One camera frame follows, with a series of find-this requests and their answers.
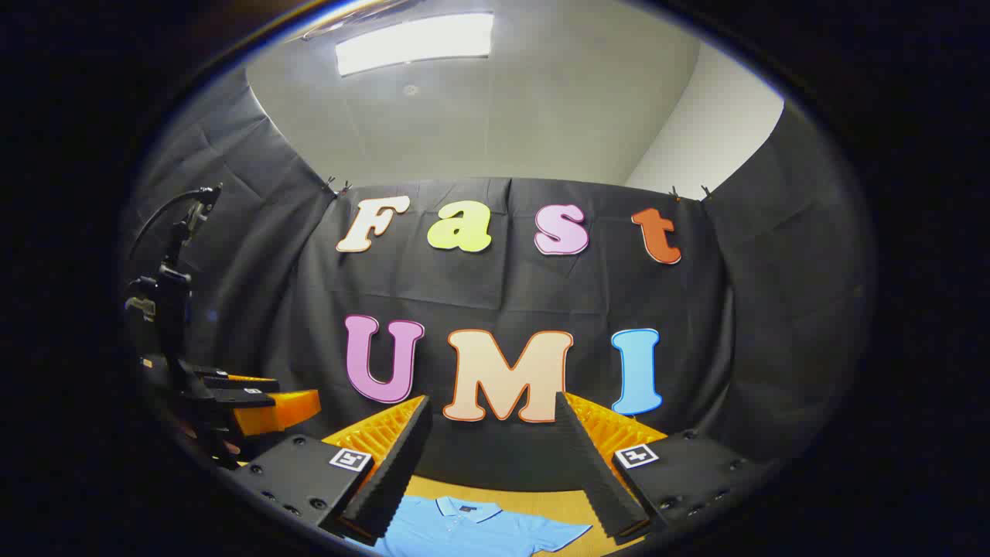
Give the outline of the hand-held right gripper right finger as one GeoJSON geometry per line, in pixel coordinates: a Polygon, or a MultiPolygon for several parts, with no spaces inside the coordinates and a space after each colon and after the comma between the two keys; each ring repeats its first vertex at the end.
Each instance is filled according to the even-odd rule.
{"type": "Polygon", "coordinates": [[[555,413],[576,454],[576,475],[617,542],[672,542],[732,510],[762,487],[773,460],[755,460],[687,429],[663,434],[566,392],[555,413]]]}

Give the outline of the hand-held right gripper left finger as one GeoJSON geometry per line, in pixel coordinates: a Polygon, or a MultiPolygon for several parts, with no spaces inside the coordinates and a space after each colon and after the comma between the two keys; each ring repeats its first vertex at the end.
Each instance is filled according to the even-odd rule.
{"type": "Polygon", "coordinates": [[[242,490],[307,535],[385,536],[432,427],[416,396],[318,439],[290,435],[229,473],[242,490]]]}

